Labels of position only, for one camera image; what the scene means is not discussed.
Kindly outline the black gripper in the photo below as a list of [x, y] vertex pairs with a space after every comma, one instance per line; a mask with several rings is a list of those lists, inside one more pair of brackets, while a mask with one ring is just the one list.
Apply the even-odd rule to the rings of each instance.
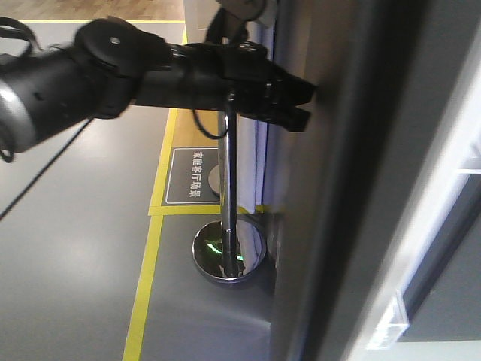
[[267, 50], [247, 41], [236, 47], [188, 44], [188, 107], [225, 111], [304, 132], [311, 113], [291, 105], [311, 102], [316, 86], [267, 59]]

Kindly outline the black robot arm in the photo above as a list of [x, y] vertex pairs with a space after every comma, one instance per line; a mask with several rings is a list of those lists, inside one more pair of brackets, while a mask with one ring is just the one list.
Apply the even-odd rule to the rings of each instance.
[[207, 111], [302, 132], [315, 86], [251, 41], [169, 44], [116, 17], [81, 26], [70, 44], [41, 49], [33, 31], [2, 17], [1, 35], [27, 43], [1, 57], [1, 155], [6, 162], [88, 118], [115, 119], [129, 105]]

